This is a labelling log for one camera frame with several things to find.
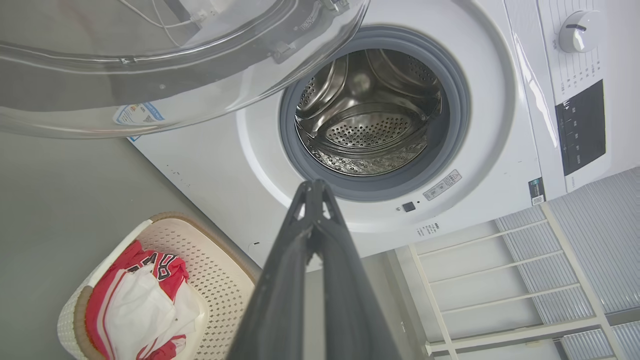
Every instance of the sticker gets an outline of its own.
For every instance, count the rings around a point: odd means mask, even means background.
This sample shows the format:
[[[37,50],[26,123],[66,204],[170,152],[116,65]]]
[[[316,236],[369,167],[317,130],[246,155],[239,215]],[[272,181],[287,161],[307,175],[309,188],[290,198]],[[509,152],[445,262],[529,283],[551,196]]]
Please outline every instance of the sticker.
[[[542,178],[529,181],[529,194],[531,195],[531,205],[542,204],[545,201],[545,185]]]
[[[423,195],[425,198],[427,198],[428,201],[431,201],[438,197],[438,195],[440,195],[441,193],[447,191],[448,188],[452,187],[453,184],[457,183],[460,179],[462,179],[462,175],[460,175],[457,170],[453,170],[449,175],[447,175],[447,177],[442,179],[434,187],[424,192]]]
[[[121,106],[113,115],[113,121],[120,125],[144,126],[162,120],[164,118],[160,115],[160,111],[150,102]]]
[[[418,232],[418,236],[420,237],[435,234],[438,232],[438,230],[440,230],[440,225],[438,225],[437,222],[416,229],[416,231]]]

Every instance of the white laundry basket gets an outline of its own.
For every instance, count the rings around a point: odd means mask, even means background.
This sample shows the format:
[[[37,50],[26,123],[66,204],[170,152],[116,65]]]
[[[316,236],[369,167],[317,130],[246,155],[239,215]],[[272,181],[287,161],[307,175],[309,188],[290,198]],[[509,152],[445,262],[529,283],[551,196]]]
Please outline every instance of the white laundry basket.
[[[62,346],[76,359],[104,359],[87,336],[86,305],[98,280],[136,239],[145,250],[182,258],[189,284],[202,297],[198,331],[187,335],[187,347],[177,359],[224,359],[260,268],[224,234],[206,229],[181,213],[161,213],[144,221],[78,286],[58,318]]]

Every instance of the front-load washing machine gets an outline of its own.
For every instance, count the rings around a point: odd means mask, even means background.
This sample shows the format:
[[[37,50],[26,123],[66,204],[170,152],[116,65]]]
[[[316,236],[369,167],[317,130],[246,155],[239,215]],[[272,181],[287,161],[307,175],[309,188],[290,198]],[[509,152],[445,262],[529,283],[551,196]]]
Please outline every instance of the front-load washing machine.
[[[330,183],[361,256],[390,250],[608,169],[603,5],[372,0],[284,91],[130,140],[258,264],[306,179]]]

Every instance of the washing machine door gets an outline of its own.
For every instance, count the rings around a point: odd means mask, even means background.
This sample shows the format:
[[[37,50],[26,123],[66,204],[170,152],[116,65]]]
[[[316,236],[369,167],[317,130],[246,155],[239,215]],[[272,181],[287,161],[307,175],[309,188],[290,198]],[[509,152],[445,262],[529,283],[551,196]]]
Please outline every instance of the washing machine door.
[[[2,2],[0,130],[105,138],[219,117],[326,61],[368,1]]]

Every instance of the red clothing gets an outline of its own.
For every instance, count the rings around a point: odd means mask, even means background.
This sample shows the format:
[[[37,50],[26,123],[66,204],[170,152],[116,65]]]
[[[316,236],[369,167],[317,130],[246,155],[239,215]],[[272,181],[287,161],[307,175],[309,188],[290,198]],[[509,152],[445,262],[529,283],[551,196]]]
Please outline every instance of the red clothing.
[[[142,245],[138,240],[131,243],[131,245],[118,256],[116,261],[114,261],[100,281],[95,285],[87,303],[84,324],[89,339],[92,341],[94,347],[107,359],[110,358],[109,354],[111,352],[106,348],[100,334],[106,333],[104,330],[106,309],[113,296],[113,291],[117,288],[118,282],[122,278],[122,276],[120,276],[119,279],[117,279],[116,274],[120,269],[135,272],[149,263],[154,264],[153,275],[158,280],[162,290],[172,301],[175,301],[175,294],[182,282],[186,281],[189,277],[185,262],[176,255],[152,250],[143,251]],[[169,351],[173,346],[173,350],[175,351],[175,345],[170,343],[172,342],[167,342],[162,348],[157,349],[151,356],[147,357],[147,359],[153,359],[153,355],[158,352],[158,350],[165,348],[165,346],[169,346]],[[167,348],[158,352],[158,354],[163,354],[166,351]],[[158,359],[162,358],[165,358],[165,356],[162,355],[158,357]]]

